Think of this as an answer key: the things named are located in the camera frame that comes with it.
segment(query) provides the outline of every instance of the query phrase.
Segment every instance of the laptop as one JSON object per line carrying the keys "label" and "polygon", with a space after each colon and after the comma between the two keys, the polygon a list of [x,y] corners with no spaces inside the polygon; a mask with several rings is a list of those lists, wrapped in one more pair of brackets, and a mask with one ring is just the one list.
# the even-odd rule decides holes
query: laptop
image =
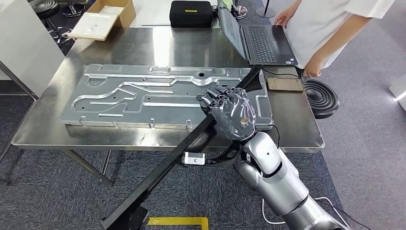
{"label": "laptop", "polygon": [[224,35],[250,65],[297,65],[281,26],[240,26],[223,0],[217,2],[218,17]]}

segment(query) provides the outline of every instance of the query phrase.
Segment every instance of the laptop keyboard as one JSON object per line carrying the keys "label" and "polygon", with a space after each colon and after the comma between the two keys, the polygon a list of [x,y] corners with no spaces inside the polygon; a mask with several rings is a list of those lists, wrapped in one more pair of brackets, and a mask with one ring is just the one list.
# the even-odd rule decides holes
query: laptop keyboard
{"label": "laptop keyboard", "polygon": [[264,26],[248,27],[252,46],[254,47],[255,59],[257,62],[276,62],[276,56],[269,46],[269,36]]}

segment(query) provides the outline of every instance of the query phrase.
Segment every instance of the robotic arm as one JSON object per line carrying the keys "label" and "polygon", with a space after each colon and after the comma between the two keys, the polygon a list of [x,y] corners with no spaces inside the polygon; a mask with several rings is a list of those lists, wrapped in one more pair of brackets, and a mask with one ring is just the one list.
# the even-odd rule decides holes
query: robotic arm
{"label": "robotic arm", "polygon": [[268,134],[256,130],[245,90],[211,87],[197,100],[215,118],[218,134],[241,143],[237,171],[291,230],[350,230],[316,203],[285,154]]}

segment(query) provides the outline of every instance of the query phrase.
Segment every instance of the white shirt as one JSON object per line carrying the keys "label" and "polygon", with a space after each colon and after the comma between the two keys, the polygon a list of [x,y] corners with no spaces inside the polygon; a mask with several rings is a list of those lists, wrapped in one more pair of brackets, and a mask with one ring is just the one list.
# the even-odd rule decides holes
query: white shirt
{"label": "white shirt", "polygon": [[[302,0],[285,30],[296,56],[297,67],[304,69],[340,26],[353,14],[382,18],[395,0]],[[326,58],[327,68],[342,51]]]}

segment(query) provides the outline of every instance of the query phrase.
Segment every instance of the black case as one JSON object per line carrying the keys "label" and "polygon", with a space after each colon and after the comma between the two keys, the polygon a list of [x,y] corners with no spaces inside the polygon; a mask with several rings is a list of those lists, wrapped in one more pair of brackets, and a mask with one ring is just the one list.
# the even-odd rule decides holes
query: black case
{"label": "black case", "polygon": [[173,1],[169,20],[173,28],[211,28],[212,7],[208,1]]}

